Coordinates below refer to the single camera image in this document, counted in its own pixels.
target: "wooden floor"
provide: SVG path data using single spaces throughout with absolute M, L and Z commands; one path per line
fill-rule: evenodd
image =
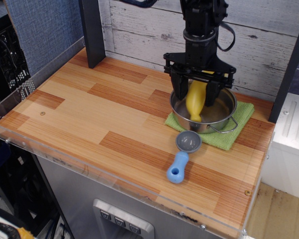
M 299 198 L 262 183 L 247 233 L 255 239 L 299 239 Z

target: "stainless steel pot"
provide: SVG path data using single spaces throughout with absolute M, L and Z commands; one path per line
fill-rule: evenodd
M 173 91 L 170 94 L 169 102 L 176 121 L 186 130 L 192 130 L 198 133 L 228 133 L 235 130 L 238 126 L 238 123 L 232 117 L 232 114 L 237 107 L 237 100 L 235 95 L 228 89 L 220 91 L 213 106 L 205 106 L 203 108 L 200 113 L 202 122 L 189 120 L 190 115 L 186 108 L 186 98 L 180 101 Z M 235 123 L 234 128 L 227 131 L 221 131 L 229 120 L 232 120 Z

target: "gray scoop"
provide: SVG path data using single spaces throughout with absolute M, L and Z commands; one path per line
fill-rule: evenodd
M 193 153 L 200 148 L 201 138 L 194 131 L 183 131 L 176 137 L 176 146 L 181 151 Z

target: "measuring spoon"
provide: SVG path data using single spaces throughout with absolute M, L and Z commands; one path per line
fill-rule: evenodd
M 176 137 L 176 146 L 180 150 L 175 156 L 174 163 L 167 170 L 167 178 L 172 183 L 184 180 L 185 166 L 189 160 L 189 153 L 196 152 L 201 146 L 201 138 L 194 131 L 183 131 Z

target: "green cloth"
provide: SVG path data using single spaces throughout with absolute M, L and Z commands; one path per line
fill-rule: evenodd
M 254 111 L 255 109 L 253 104 L 238 102 L 236 111 L 232 115 L 232 117 L 238 123 L 237 128 L 229 133 L 199 133 L 202 141 L 212 146 L 229 150 Z M 179 132 L 185 131 L 185 129 L 177 123 L 173 113 L 169 114 L 165 124 Z M 235 125 L 236 124 L 232 120 L 229 120 L 229 122 L 221 131 L 230 130 L 235 127 Z

